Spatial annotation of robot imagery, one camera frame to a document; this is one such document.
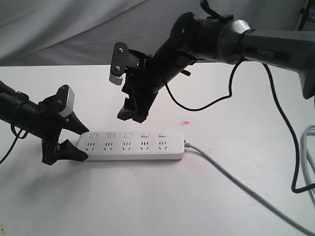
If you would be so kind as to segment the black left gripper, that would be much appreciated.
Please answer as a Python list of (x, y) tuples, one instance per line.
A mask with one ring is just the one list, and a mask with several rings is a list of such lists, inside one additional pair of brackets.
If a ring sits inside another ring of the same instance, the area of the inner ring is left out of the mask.
[(88, 155), (69, 140), (60, 143), (59, 137), (63, 129), (79, 135), (89, 132), (89, 129), (74, 112), (65, 118), (61, 117), (56, 111), (55, 97), (52, 95), (39, 102), (35, 114), (27, 118), (23, 129), (41, 139), (44, 164), (53, 165), (59, 160), (83, 162)]

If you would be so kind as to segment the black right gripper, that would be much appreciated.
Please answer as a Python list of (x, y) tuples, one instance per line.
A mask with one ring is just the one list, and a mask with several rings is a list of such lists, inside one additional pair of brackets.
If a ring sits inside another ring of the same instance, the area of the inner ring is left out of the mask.
[(190, 64), (191, 55), (168, 41), (151, 56), (121, 43), (121, 76), (125, 76), (122, 92), (128, 97), (117, 118), (144, 122), (159, 90)]

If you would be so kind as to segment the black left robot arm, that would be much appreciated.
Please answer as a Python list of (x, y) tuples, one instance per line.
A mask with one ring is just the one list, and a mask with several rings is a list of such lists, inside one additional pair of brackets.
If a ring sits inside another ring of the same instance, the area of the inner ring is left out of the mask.
[(25, 93), (1, 83), (0, 118), (10, 124), (17, 140), (24, 139), (28, 134), (41, 139), (44, 164), (53, 165), (58, 160), (83, 162), (88, 158), (84, 151), (69, 140), (59, 143), (64, 129), (79, 135), (89, 131), (73, 110), (74, 98), (70, 86), (63, 85), (56, 94), (35, 104)]

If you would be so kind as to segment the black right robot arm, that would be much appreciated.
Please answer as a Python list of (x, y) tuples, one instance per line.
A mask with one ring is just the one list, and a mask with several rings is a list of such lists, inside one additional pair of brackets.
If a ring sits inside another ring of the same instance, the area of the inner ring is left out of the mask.
[(127, 94), (117, 117), (146, 120), (159, 90), (186, 67), (201, 61), (236, 64), (257, 61), (298, 73), (305, 99), (315, 94), (315, 34), (311, 31), (252, 29), (232, 15), (200, 20), (191, 12), (174, 23), (153, 55), (115, 44), (110, 81)]

